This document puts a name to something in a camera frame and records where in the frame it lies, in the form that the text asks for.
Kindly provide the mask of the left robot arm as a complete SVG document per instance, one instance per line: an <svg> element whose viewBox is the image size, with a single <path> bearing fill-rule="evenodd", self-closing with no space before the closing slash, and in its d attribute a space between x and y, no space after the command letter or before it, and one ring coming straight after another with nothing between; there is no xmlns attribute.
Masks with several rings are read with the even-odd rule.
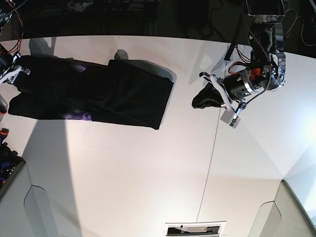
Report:
<svg viewBox="0 0 316 237"><path fill-rule="evenodd" d="M285 83L286 56L284 53L283 27L278 17L284 15L281 0L245 0L232 43L224 57L230 61L235 50L240 60L228 67L224 78L201 72L200 77L208 83L193 99L194 109L206 107L228 108L238 103L234 113L244 110L251 102L247 96L259 97L266 91L282 87ZM248 31L251 47L250 57L238 49L239 31L244 25Z"/></svg>

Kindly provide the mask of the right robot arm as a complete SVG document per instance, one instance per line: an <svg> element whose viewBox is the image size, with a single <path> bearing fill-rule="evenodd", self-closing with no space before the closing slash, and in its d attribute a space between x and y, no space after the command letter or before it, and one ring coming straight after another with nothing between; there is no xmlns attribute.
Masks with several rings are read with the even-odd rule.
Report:
<svg viewBox="0 0 316 237"><path fill-rule="evenodd" d="M0 2L0 31L12 33L17 42L11 49L0 46L0 82L14 84L20 73L30 74L30 70L17 64L21 58L21 44L24 37L24 25L22 17L19 14L19 8L26 4L26 0L2 0ZM15 30L10 24L10 20L16 16L19 23L19 29Z"/></svg>

